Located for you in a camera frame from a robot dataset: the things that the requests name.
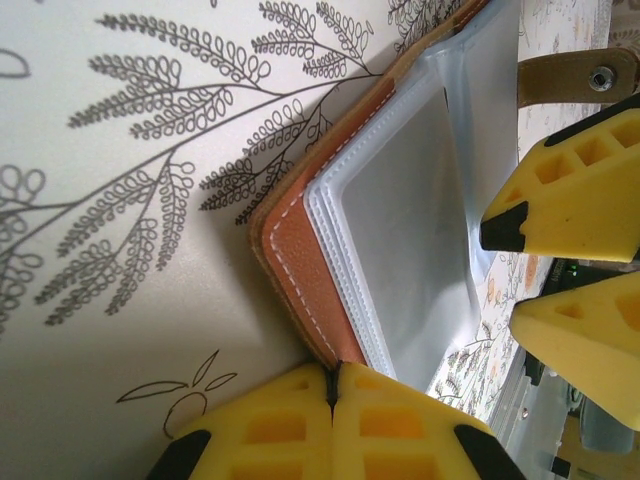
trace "yellow foam clamp jaw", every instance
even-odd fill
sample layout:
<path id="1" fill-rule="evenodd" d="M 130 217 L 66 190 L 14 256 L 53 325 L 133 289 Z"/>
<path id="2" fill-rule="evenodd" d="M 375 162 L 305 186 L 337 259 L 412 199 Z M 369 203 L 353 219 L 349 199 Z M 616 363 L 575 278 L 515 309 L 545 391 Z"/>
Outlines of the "yellow foam clamp jaw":
<path id="1" fill-rule="evenodd" d="M 640 94 L 536 144 L 487 208 L 481 243 L 640 260 Z"/>
<path id="2" fill-rule="evenodd" d="M 640 430 L 640 272 L 521 302 L 510 328 L 523 348 Z"/>
<path id="3" fill-rule="evenodd" d="M 161 478 L 524 479 L 485 424 L 357 364 L 306 365 L 207 413 L 148 477 Z"/>

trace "white stitched edge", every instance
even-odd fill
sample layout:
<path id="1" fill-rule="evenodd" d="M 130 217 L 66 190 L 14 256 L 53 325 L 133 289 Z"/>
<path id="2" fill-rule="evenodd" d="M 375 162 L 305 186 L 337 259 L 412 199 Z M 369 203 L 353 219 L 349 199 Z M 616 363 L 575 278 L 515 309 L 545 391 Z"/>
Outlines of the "white stitched edge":
<path id="1" fill-rule="evenodd" d="M 364 122 L 362 122 L 360 124 L 360 126 L 351 133 L 351 135 L 349 135 L 349 138 L 347 138 L 344 142 L 342 142 L 342 144 L 336 149 L 336 151 L 329 157 L 329 159 L 324 162 L 322 164 L 322 166 L 318 169 L 318 171 L 316 172 L 316 174 L 314 175 L 313 178 L 317 177 L 318 174 L 324 169 L 324 167 L 327 166 L 327 164 L 333 160 L 335 158 L 335 156 L 340 153 L 340 151 L 347 145 L 347 143 L 349 143 L 351 141 L 351 139 L 353 137 L 356 136 L 356 134 L 362 130 L 362 128 L 369 122 L 369 120 L 371 120 L 371 117 L 373 117 L 378 110 L 380 110 L 382 108 L 382 106 L 387 103 L 387 100 L 389 100 L 389 98 L 391 97 L 391 95 L 394 94 L 394 90 L 390 91 L 387 96 L 378 104 L 378 106 L 376 106 L 375 110 L 373 112 L 371 112 L 369 114 L 369 116 L 365 119 Z M 298 288 L 298 285 L 296 284 L 295 279 L 293 278 L 293 275 L 291 274 L 291 272 L 289 271 L 289 268 L 287 268 L 287 266 L 285 265 L 284 259 L 282 258 L 282 251 L 278 248 L 278 246 L 276 245 L 275 242 L 275 233 L 276 230 L 278 230 L 278 228 L 280 228 L 280 224 L 282 223 L 282 221 L 284 220 L 284 218 L 289 215 L 289 212 L 291 211 L 291 209 L 296 205 L 296 203 L 298 203 L 300 201 L 300 199 L 303 197 L 305 192 L 305 189 L 303 188 L 302 191 L 296 195 L 296 197 L 291 201 L 291 203 L 289 204 L 289 206 L 287 207 L 287 209 L 282 213 L 282 215 L 280 216 L 280 220 L 278 220 L 278 222 L 274 225 L 273 230 L 271 231 L 271 234 L 269 235 L 269 243 L 271 244 L 271 248 L 273 249 L 273 251 L 276 254 L 276 259 L 278 260 L 278 262 L 280 263 L 280 266 L 282 267 L 282 269 L 284 270 L 285 274 L 287 275 L 287 278 L 289 279 L 289 281 L 291 282 L 291 285 L 293 285 L 293 288 L 296 291 L 296 294 L 298 295 L 298 298 L 300 299 L 300 302 L 302 303 L 302 306 L 304 307 L 305 311 L 307 312 L 307 315 L 309 315 L 309 318 L 311 319 L 311 322 L 313 323 L 313 326 L 315 327 L 315 329 L 318 331 L 318 333 L 320 334 L 320 337 L 322 338 L 322 341 L 324 342 L 325 346 L 331 351 L 331 354 L 333 355 L 333 358 L 335 358 L 336 360 L 338 360 L 338 355 L 336 354 L 335 350 L 333 349 L 333 347 L 331 347 L 331 345 L 329 345 L 329 341 L 327 340 L 327 337 L 325 336 L 325 334 L 322 332 L 322 329 L 320 328 L 320 325 L 318 324 L 318 322 L 316 321 L 315 317 L 313 316 L 313 314 L 311 313 L 311 310 L 309 309 L 308 305 L 307 305 L 307 301 L 304 298 L 304 295 L 302 294 L 302 292 L 300 291 L 300 289 Z"/>

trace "table surface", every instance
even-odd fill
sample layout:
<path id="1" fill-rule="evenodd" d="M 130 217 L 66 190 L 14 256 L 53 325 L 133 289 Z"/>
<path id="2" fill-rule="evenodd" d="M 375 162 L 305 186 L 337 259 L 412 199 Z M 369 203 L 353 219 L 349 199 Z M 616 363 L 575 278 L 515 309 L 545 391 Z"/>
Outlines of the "table surface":
<path id="1" fill-rule="evenodd" d="M 525 0 L 521 58 L 605 46 L 600 3 Z M 0 5 L 0 477 L 142 476 L 185 422 L 307 358 L 246 218 L 459 4 Z M 594 108 L 522 110 L 521 152 Z M 430 395 L 489 417 L 510 309 L 549 264 L 498 255 Z"/>

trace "card holder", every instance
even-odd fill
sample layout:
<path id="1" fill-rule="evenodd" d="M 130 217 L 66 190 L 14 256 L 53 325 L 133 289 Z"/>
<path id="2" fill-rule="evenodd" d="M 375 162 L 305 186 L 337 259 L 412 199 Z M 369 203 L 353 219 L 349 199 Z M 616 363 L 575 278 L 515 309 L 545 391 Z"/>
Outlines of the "card holder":
<path id="1" fill-rule="evenodd" d="M 511 160 L 508 156 L 496 156 L 494 159 L 492 152 L 503 152 L 500 149 L 501 142 L 509 142 L 510 145 L 515 143 L 513 110 L 510 113 L 511 117 L 497 119 L 497 122 L 502 122 L 501 125 L 504 126 L 502 135 L 502 127 L 495 130 L 493 136 L 485 136 L 483 133 L 484 124 L 494 121 L 493 113 L 502 107 L 500 99 L 503 98 L 501 95 L 505 92 L 504 89 L 508 86 L 509 91 L 513 92 L 517 86 L 517 106 L 522 107 L 546 102 L 617 102 L 629 96 L 637 85 L 638 61 L 631 52 L 624 49 L 569 52 L 530 59 L 517 65 L 516 85 L 513 78 L 516 65 L 509 64 L 505 67 L 497 62 L 492 66 L 487 62 L 487 54 L 491 56 L 491 52 L 500 47 L 501 43 L 510 42 L 511 48 L 516 48 L 517 38 L 507 40 L 505 35 L 508 33 L 513 36 L 518 24 L 517 15 L 515 19 L 509 20 L 512 23 L 505 24 L 502 30 L 498 27 L 489 31 L 483 26 L 490 26 L 491 18 L 495 17 L 495 9 L 509 8 L 508 3 L 502 0 L 468 0 L 448 20 L 398 57 L 357 104 L 336 121 L 314 147 L 294 165 L 250 219 L 250 243 L 257 259 L 287 306 L 293 325 L 301 338 L 316 358 L 330 367 L 336 366 L 340 361 L 368 363 L 373 360 L 365 357 L 366 349 L 362 346 L 364 337 L 354 328 L 355 322 L 351 321 L 347 313 L 348 303 L 346 300 L 343 301 L 345 292 L 348 293 L 347 287 L 352 289 L 352 298 L 356 298 L 353 290 L 355 286 L 341 286 L 339 281 L 335 281 L 336 272 L 333 271 L 334 267 L 329 265 L 331 259 L 328 256 L 325 258 L 325 250 L 320 244 L 322 238 L 316 235 L 316 229 L 305 208 L 305 201 L 308 201 L 305 194 L 307 187 L 316 178 L 324 175 L 342 155 L 347 154 L 353 142 L 366 135 L 369 125 L 373 125 L 385 115 L 387 104 L 391 106 L 430 75 L 428 72 L 436 72 L 437 76 L 432 78 L 439 78 L 442 87 L 446 87 L 446 95 L 444 90 L 439 94 L 435 93 L 437 89 L 433 92 L 436 97 L 440 95 L 439 109 L 442 109 L 443 96 L 446 96 L 445 106 L 448 102 L 448 113 L 436 114 L 435 118 L 446 117 L 455 143 L 455 158 L 450 163 L 454 165 L 453 168 L 459 176 L 461 189 L 455 210 L 458 217 L 455 218 L 464 217 L 464 222 L 456 224 L 456 228 L 466 230 L 466 234 L 463 232 L 458 239 L 466 242 L 467 249 L 459 246 L 456 248 L 467 252 L 468 272 L 472 269 L 480 271 L 482 277 L 482 265 L 476 262 L 478 257 L 473 253 L 473 241 L 477 237 L 469 232 L 476 228 L 473 222 L 477 219 L 477 214 L 474 212 L 481 212 L 483 199 L 486 201 L 490 196 L 488 188 L 502 180 L 483 177 L 485 171 L 473 163 L 475 157 L 472 155 L 482 153 L 482 158 L 489 159 L 488 165 L 496 169 L 503 168 L 503 162 Z M 474 50 L 476 45 L 480 45 L 485 33 L 491 37 L 484 43 L 488 52 L 477 48 Z M 461 40 L 464 46 L 452 48 L 450 40 L 453 39 Z M 449 62 L 447 57 L 452 55 L 462 55 L 460 58 L 464 61 Z M 617 77 L 611 89 L 596 92 L 588 87 L 588 77 L 589 72 L 601 65 L 608 65 L 616 72 Z M 455 80 L 456 76 L 460 76 L 461 81 L 458 84 L 451 83 L 451 79 Z M 361 267 L 364 263 L 368 262 L 360 261 Z M 470 274 L 467 273 L 465 285 L 473 283 Z M 468 297 L 469 302 L 473 302 L 472 295 L 469 294 Z M 393 314 L 392 312 L 385 315 L 385 319 Z M 387 340 L 392 345 L 391 349 L 386 345 L 389 355 L 386 356 L 384 349 L 380 351 L 383 357 L 387 358 L 387 363 L 391 363 L 396 370 L 396 375 L 400 372 L 402 376 L 405 371 L 401 366 L 403 360 L 398 358 L 396 363 L 390 360 L 395 347 L 393 339 L 386 339 L 385 342 Z M 413 360 L 413 365 L 419 369 L 423 367 L 419 363 L 422 360 L 417 358 Z M 412 363 L 410 355 L 406 357 L 406 362 Z M 427 376 L 423 375 L 423 384 Z"/>
<path id="2" fill-rule="evenodd" d="M 480 219 L 517 165 L 518 14 L 495 0 L 427 49 L 305 191 L 367 363 L 419 390 L 480 322 Z"/>

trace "leather strap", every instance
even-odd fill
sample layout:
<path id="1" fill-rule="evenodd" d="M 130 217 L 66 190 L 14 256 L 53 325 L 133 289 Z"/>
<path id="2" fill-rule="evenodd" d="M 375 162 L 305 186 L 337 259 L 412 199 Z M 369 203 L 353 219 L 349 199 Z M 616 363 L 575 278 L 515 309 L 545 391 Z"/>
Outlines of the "leather strap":
<path id="1" fill-rule="evenodd" d="M 250 243 L 256 257 L 289 309 L 301 337 L 314 355 L 328 366 L 335 366 L 339 361 L 366 361 L 305 211 L 304 191 L 318 172 L 393 96 L 396 85 L 424 49 L 455 35 L 488 2 L 489 0 L 469 0 L 446 22 L 396 59 L 356 106 L 343 115 L 285 175 L 250 219 Z M 602 55 L 598 57 L 598 54 L 578 53 L 561 56 L 567 65 L 584 64 L 580 71 L 586 72 L 581 76 L 576 67 L 565 68 L 561 79 L 557 77 L 557 64 L 549 63 L 550 59 L 545 60 L 543 57 L 542 60 L 527 61 L 523 64 L 524 68 L 520 69 L 524 84 L 520 88 L 520 105 L 541 101 L 577 101 L 577 98 L 580 101 L 600 103 L 605 99 L 616 101 L 611 100 L 614 94 L 620 98 L 629 95 L 635 87 L 638 63 L 635 61 L 632 64 L 626 53 L 614 53 L 616 61 L 610 65 L 616 69 L 618 81 L 608 95 L 587 92 L 583 88 L 582 93 L 576 97 L 570 86 L 588 86 L 588 76 L 593 66 L 606 61 Z M 547 85 L 553 85 L 553 82 L 562 85 L 564 93 L 552 94 L 545 89 L 537 90 L 536 84 L 541 82 L 538 75 L 543 77 L 542 82 Z"/>
<path id="2" fill-rule="evenodd" d="M 604 92 L 589 85 L 589 77 L 598 67 L 615 75 L 613 86 Z M 535 57 L 518 65 L 518 105 L 618 103 L 635 91 L 639 75 L 638 58 L 624 48 Z"/>

